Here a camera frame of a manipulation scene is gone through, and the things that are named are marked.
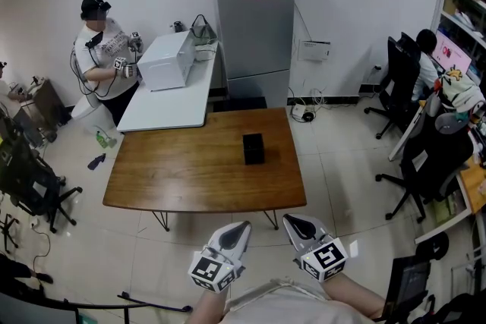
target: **green bag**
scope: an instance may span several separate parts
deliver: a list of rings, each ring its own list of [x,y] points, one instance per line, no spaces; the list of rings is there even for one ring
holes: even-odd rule
[[[199,17],[203,17],[204,24],[196,26],[196,23],[197,23],[197,20],[199,19]],[[214,33],[210,24],[207,23],[206,18],[202,14],[199,14],[198,16],[196,16],[196,19],[194,19],[194,22],[192,23],[192,26],[191,26],[191,33],[194,37],[194,44],[196,46],[207,45],[208,43],[213,43],[218,38],[218,36],[216,35],[216,33]]]

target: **black shoe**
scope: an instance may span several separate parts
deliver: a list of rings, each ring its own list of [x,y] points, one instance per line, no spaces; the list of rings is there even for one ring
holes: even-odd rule
[[[37,273],[37,279],[39,281],[45,282],[47,284],[53,284],[54,283],[54,280],[52,279],[52,277],[49,274],[42,274],[41,272]]]

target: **white shirt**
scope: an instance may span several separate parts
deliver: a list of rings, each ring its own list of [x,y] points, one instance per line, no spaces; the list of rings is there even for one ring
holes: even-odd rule
[[[221,324],[371,324],[357,310],[336,301],[321,301],[289,289],[271,294],[229,312]]]
[[[85,44],[96,34],[98,34],[97,31],[93,31],[84,25],[74,44],[77,63],[83,73],[96,67],[93,59],[99,65],[99,68],[102,69],[112,68],[117,57],[124,57],[127,59],[128,63],[132,62],[130,49],[128,48],[128,36],[116,21],[112,18],[106,18],[106,28],[103,31],[103,40],[99,45],[91,49],[91,55],[93,56],[93,58],[91,58],[90,51]],[[130,89],[136,82],[136,77],[121,78],[120,76],[117,76],[113,85],[109,88],[112,79],[100,81],[98,89],[96,90],[96,97],[101,100],[113,99]],[[98,82],[90,81],[90,85],[91,90],[94,90],[96,85],[98,85]]]
[[[412,101],[418,101],[423,93],[424,87],[433,89],[434,82],[437,78],[439,78],[439,74],[437,73],[434,64],[432,64],[432,60],[428,55],[422,53],[420,56],[420,74],[413,87]]]
[[[8,112],[6,112],[8,116],[13,118],[20,111],[21,104],[15,100],[10,100],[8,98],[9,92],[10,88],[7,83],[0,80],[0,109],[4,111],[6,108],[8,110]]]

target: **black office chair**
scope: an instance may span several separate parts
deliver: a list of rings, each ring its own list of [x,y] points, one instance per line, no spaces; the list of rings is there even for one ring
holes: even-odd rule
[[[11,202],[29,215],[47,215],[52,233],[57,232],[54,228],[57,211],[76,225],[63,210],[62,203],[83,189],[76,187],[61,195],[64,186],[65,178],[56,176],[24,137],[7,139],[0,145],[0,190],[8,193]]]
[[[420,73],[419,59],[420,48],[406,34],[402,34],[399,42],[388,38],[388,75],[385,78],[386,84],[391,80],[395,83],[393,91],[388,101],[384,102],[384,110],[374,107],[364,109],[365,114],[375,112],[389,118],[385,128],[376,134],[377,139],[381,139],[392,124],[396,124],[405,132],[411,119],[408,110],[411,107],[413,87]]]
[[[5,252],[7,254],[10,253],[10,251],[8,251],[8,248],[7,248],[7,239],[9,239],[10,242],[12,242],[12,244],[15,246],[15,248],[18,248],[18,245],[14,242],[14,240],[12,239],[12,236],[10,236],[10,228],[14,223],[18,224],[18,220],[16,218],[13,218],[12,215],[9,215],[8,213],[5,215],[5,221],[0,222],[0,231],[3,234],[3,244],[4,244],[4,247],[5,247]]]
[[[399,201],[395,210],[386,214],[387,220],[391,220],[412,195],[420,212],[417,222],[421,223],[425,219],[421,197],[424,197],[423,204],[427,204],[432,200],[445,200],[447,196],[458,190],[459,184],[455,179],[456,173],[465,168],[464,163],[472,156],[473,145],[469,139],[467,121],[465,125],[459,126],[460,129],[457,132],[445,134],[454,127],[454,124],[444,125],[444,116],[440,117],[444,114],[442,107],[436,112],[432,112],[435,110],[431,109],[433,99],[438,98],[435,95],[429,98],[424,114],[420,117],[411,137],[405,144],[400,165],[403,179],[390,175],[376,176],[376,181],[385,179],[406,189],[405,195]],[[423,151],[427,153],[427,159],[416,171],[412,161]]]

